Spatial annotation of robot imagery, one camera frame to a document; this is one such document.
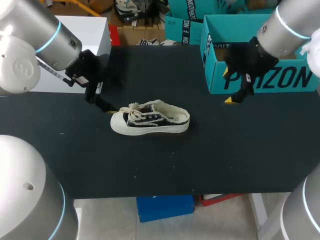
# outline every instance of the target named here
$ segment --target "tiled floor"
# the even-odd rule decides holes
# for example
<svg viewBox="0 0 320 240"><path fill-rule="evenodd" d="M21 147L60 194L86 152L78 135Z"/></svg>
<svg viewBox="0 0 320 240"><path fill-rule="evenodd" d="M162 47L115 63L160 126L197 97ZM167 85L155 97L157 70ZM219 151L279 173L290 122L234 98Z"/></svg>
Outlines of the tiled floor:
<svg viewBox="0 0 320 240"><path fill-rule="evenodd" d="M264 199L271 206L277 197ZM247 195L145 223L139 221L135 197L76 200L74 205L82 208L79 240L257 240Z"/></svg>

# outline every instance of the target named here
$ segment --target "shoe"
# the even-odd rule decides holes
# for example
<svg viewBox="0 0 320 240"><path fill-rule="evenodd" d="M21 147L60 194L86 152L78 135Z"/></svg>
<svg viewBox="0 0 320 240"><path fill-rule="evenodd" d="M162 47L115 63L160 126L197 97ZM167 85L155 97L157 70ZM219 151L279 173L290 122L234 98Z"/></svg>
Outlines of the shoe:
<svg viewBox="0 0 320 240"><path fill-rule="evenodd" d="M158 45L160 45L160 42L159 42L156 38L153 38L153 39L151 39L151 40L140 39L137 45L153 45L153 46L158 46Z"/></svg>
<svg viewBox="0 0 320 240"><path fill-rule="evenodd" d="M145 104L132 103L120 108L111 118L111 128L123 135L149 133L182 133L189 127L190 114L181 107L161 100Z"/></svg>

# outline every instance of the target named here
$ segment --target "teal cardboard box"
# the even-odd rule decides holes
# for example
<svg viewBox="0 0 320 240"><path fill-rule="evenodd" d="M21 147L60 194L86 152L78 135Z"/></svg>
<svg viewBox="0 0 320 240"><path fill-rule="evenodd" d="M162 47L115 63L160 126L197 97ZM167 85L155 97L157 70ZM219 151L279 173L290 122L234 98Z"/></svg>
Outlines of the teal cardboard box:
<svg viewBox="0 0 320 240"><path fill-rule="evenodd" d="M172 16L191 21L203 20L205 15L226 14L245 5L245 0L235 0L228 6L226 0L169 0Z"/></svg>
<svg viewBox="0 0 320 240"><path fill-rule="evenodd" d="M165 38L184 44L199 45L203 24L172 17L169 11L165 16Z"/></svg>
<svg viewBox="0 0 320 240"><path fill-rule="evenodd" d="M211 94L232 94L240 89L241 76L225 80L224 51L230 44L250 41L269 18L269 14L206 15L200 51ZM313 92L319 79L310 71L306 56L297 54L280 59L264 77L257 78L255 93Z"/></svg>

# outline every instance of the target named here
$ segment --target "shoelace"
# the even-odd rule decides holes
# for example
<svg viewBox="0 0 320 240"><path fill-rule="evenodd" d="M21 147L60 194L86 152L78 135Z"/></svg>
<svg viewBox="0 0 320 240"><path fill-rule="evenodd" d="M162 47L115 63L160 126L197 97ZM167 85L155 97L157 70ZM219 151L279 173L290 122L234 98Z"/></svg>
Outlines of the shoelace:
<svg viewBox="0 0 320 240"><path fill-rule="evenodd" d="M137 102L129 104L129 107L120 108L119 112L127 113L130 121L147 119L147 117L142 116L142 112L139 111L139 103Z"/></svg>

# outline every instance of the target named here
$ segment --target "black tabletop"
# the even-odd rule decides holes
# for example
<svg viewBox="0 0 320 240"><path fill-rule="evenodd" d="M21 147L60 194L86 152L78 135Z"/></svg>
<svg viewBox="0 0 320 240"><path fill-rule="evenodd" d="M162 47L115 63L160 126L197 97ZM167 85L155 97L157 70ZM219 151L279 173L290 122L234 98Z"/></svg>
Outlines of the black tabletop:
<svg viewBox="0 0 320 240"><path fill-rule="evenodd" d="M161 99L189 111L189 129L125 136L82 94L0 97L0 134L32 144L71 198L290 192L319 163L316 92L225 105L209 94L199 46L113 47L109 69L105 100Z"/></svg>

